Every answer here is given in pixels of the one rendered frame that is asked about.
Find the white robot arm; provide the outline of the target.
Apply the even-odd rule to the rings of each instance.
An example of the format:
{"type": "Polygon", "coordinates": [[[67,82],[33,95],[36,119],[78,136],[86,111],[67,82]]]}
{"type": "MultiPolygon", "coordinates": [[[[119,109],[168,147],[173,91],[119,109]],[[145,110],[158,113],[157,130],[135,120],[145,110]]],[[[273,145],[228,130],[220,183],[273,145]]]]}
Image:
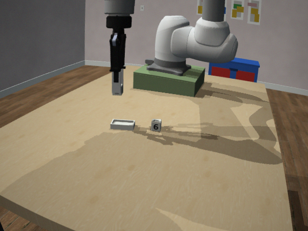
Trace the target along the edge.
{"type": "MultiPolygon", "coordinates": [[[[104,14],[130,16],[135,0],[104,0],[104,14]]],[[[238,41],[224,20],[225,0],[203,0],[202,17],[195,28],[183,16],[165,16],[157,29],[155,59],[147,70],[183,76],[191,65],[186,58],[227,63],[234,60],[238,41]]]]}

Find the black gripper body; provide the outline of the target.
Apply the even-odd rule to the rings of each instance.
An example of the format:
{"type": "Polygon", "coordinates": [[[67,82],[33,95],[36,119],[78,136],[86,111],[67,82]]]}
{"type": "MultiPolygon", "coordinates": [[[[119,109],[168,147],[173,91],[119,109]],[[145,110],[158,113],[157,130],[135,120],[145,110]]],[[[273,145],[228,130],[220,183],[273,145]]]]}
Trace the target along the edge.
{"type": "Polygon", "coordinates": [[[131,16],[107,16],[106,18],[106,27],[113,29],[112,37],[117,33],[117,39],[119,39],[121,46],[121,35],[124,34],[124,29],[131,28],[131,16]]]}

